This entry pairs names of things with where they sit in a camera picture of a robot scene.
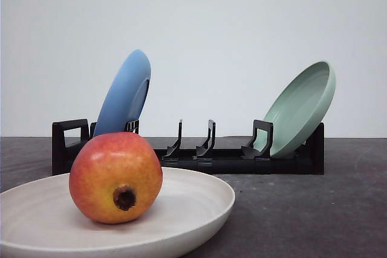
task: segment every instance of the white backdrop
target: white backdrop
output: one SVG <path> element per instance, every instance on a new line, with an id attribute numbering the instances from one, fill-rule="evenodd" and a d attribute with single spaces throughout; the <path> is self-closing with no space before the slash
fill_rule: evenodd
<path id="1" fill-rule="evenodd" d="M 1 0 L 1 134 L 96 121 L 127 55 L 149 57 L 144 136 L 249 135 L 286 85 L 327 60 L 328 137 L 387 137 L 387 0 Z"/>

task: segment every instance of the dish rack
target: dish rack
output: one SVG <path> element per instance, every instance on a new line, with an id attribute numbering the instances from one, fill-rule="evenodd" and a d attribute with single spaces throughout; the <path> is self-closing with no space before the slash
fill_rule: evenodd
<path id="1" fill-rule="evenodd" d="M 124 131 L 138 134 L 140 122 L 127 122 Z M 52 174 L 70 172 L 75 157 L 81 148 L 93 136 L 96 123 L 87 119 L 54 122 L 52 133 Z M 304 144 L 300 145 L 289 158 L 272 158 L 270 149 L 273 145 L 273 123 L 254 120 L 250 141 L 238 148 L 214 148 L 216 143 L 216 123 L 208 121 L 207 138 L 203 144 L 194 149 L 182 149 L 182 120 L 178 124 L 178 137 L 174 144 L 165 149 L 154 149 L 163 167 L 177 167 L 196 170 L 208 174 L 248 173 L 248 174 L 324 174 L 324 124 L 320 123 Z M 64 132 L 80 128 L 80 141 L 66 146 Z M 266 131 L 267 141 L 264 148 L 254 149 L 258 130 Z"/>

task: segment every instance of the dark surface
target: dark surface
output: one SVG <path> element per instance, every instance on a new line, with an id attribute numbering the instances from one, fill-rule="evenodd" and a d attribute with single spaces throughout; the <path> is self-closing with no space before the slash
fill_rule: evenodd
<path id="1" fill-rule="evenodd" d="M 149 138 L 156 148 L 175 138 Z M 205 138 L 184 138 L 193 148 Z M 232 148 L 249 137 L 217 139 Z M 50 176 L 51 138 L 1 138 L 1 191 Z M 328 138 L 325 175 L 217 175 L 235 190 L 193 257 L 387 257 L 387 139 Z"/>

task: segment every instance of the gray table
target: gray table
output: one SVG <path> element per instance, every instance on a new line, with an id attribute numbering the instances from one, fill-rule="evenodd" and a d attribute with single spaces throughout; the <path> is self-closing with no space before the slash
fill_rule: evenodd
<path id="1" fill-rule="evenodd" d="M 174 138 L 148 138 L 156 148 Z M 194 147 L 202 138 L 185 138 Z M 217 139 L 219 147 L 248 137 Z M 1 191 L 51 174 L 51 138 L 1 138 Z M 235 190 L 194 257 L 387 257 L 387 139 L 328 138 L 325 175 L 217 175 Z"/>

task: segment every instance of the mint green plate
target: mint green plate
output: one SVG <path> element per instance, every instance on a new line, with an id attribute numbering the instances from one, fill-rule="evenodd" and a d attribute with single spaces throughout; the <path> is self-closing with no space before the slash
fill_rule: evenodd
<path id="1" fill-rule="evenodd" d="M 264 121 L 273 123 L 273 158 L 291 157 L 313 133 L 327 113 L 336 88 L 336 76 L 326 62 L 300 73 L 273 103 Z M 266 132 L 259 131 L 254 148 L 262 150 Z"/>

